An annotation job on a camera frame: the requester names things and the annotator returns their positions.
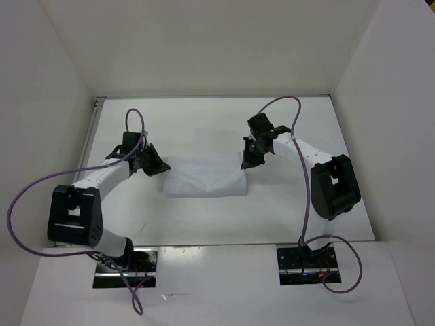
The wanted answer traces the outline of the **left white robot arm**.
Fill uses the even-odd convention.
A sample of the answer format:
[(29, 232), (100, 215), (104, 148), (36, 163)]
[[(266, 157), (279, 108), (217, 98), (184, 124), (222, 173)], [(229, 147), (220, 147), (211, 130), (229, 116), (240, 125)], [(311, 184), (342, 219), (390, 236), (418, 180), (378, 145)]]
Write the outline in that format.
[(52, 242), (97, 251), (105, 265), (130, 270), (139, 260), (130, 238), (106, 230), (102, 201), (138, 170), (147, 176), (171, 167), (148, 143), (146, 132), (124, 132), (122, 143), (105, 157), (102, 166), (72, 185), (59, 185), (52, 193), (47, 236)]

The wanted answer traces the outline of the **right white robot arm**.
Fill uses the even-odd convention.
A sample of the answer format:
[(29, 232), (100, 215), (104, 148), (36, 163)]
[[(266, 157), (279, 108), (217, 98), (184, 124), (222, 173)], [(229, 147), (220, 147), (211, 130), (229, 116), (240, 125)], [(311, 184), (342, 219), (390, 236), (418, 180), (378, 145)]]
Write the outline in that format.
[(348, 156), (333, 156), (296, 137), (287, 126), (273, 126), (265, 113), (247, 121), (250, 134), (243, 138), (241, 169), (265, 164), (270, 153), (301, 164), (307, 203), (298, 239), (298, 259), (312, 267), (332, 238), (330, 224), (348, 213), (361, 200), (361, 193)]

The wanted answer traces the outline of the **white skirt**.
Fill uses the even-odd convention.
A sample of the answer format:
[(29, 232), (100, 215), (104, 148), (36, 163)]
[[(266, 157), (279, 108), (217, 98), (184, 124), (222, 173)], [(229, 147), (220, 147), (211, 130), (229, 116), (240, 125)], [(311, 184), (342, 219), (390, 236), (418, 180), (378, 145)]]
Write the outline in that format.
[(171, 156), (163, 193), (172, 198), (220, 198), (247, 194), (239, 152), (219, 156)]

